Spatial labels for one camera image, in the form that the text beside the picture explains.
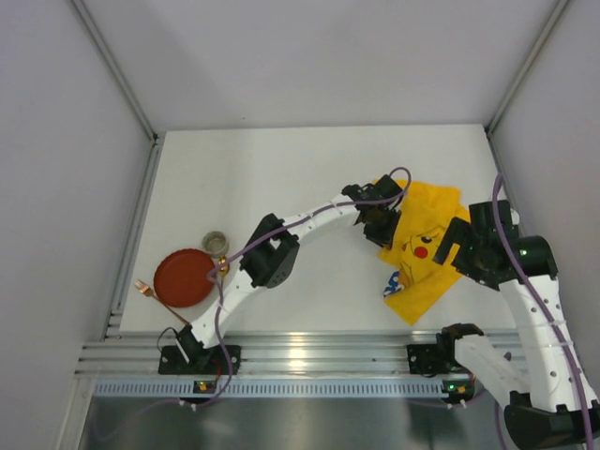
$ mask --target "copper fork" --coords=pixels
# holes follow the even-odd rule
[[[146,283],[144,283],[143,281],[138,279],[134,283],[134,285],[135,285],[135,289],[140,291],[140,293],[144,294],[146,297],[154,297],[155,300],[157,300],[157,302],[159,302],[162,306],[164,306],[166,309],[168,309],[173,316],[175,316],[177,319],[179,319],[179,321],[181,323],[183,323],[184,325],[189,325],[189,322],[186,319],[184,319],[183,317],[181,317],[179,314],[177,314],[175,311],[173,311],[171,309],[171,307],[169,307],[169,305],[165,305],[164,303],[162,303],[160,301],[160,299],[157,297],[157,295],[154,293],[154,290],[150,286],[148,286]]]

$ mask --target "red plate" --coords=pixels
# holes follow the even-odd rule
[[[206,279],[215,263],[195,248],[175,251],[158,266],[154,289],[158,298],[173,308],[199,304],[212,291],[214,284]]]

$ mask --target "yellow cloth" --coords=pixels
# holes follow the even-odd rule
[[[397,180],[401,187],[406,181]],[[385,298],[385,304],[408,324],[415,324],[445,293],[460,274],[452,267],[458,248],[453,247],[444,265],[432,261],[454,216],[469,220],[460,205],[460,190],[413,181],[402,202],[402,216],[392,247],[379,257],[399,269],[400,292]]]

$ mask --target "white wall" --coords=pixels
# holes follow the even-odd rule
[[[53,446],[148,149],[67,2],[0,2],[4,450]]]
[[[86,0],[155,127],[486,123],[550,0]]]
[[[600,392],[600,2],[573,2],[496,133],[529,232],[554,250],[583,366]]]

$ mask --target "white tabletop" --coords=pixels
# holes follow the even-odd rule
[[[152,283],[158,264],[180,248],[199,248],[213,230],[241,248],[263,216],[301,213],[349,184],[365,184],[403,165],[415,180],[461,189],[461,202],[490,199],[496,167],[481,126],[316,127],[167,133],[132,281]],[[462,278],[411,327],[382,299],[394,267],[377,258],[360,227],[301,247],[281,286],[248,300],[235,331],[390,331],[463,322],[514,328],[503,298]],[[192,321],[215,301],[179,309]],[[131,285],[123,331],[180,323]]]

